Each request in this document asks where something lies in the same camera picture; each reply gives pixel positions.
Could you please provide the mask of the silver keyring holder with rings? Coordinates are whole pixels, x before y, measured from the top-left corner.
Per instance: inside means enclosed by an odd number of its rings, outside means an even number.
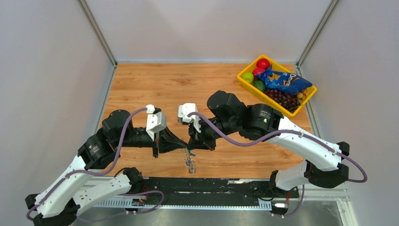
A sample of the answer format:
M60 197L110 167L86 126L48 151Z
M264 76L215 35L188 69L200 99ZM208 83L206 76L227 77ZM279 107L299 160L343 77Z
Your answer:
M196 172L196 166L195 166L195 161L193 160L193 157L196 156L196 154L189 149L184 150L185 154L185 164L188 167L188 172L189 174L194 174Z

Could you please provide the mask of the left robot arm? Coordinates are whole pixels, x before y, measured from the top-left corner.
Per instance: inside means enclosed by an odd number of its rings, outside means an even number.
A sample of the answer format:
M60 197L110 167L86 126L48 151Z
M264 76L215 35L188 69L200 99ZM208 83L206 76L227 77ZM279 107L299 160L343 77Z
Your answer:
M108 174L115 166L123 147L146 147L157 157L161 153L184 149L187 143L173 134L166 125L166 116L152 105L146 112L146 127L135 128L133 114L113 111L102 127L79 148L68 168L45 191L30 194L25 203L27 218L36 226L68 226L92 206L116 195L145 195L144 178L135 168L124 168L111 180L83 189L94 176Z

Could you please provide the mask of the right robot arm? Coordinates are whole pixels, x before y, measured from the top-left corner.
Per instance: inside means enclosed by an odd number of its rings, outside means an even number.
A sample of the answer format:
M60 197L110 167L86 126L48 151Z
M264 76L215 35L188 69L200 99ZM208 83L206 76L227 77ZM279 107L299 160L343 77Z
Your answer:
M248 139L247 146L268 142L286 148L303 161L270 176L269 191L282 196L295 186L312 184L334 188L348 181L349 168L342 159L349 154L346 142L330 143L295 125L288 117L265 104L246 105L233 93L217 91L207 101L213 114L208 119L198 113L194 103L178 108L178 120L189 126L188 149L214 150L216 140L229 140L238 133Z

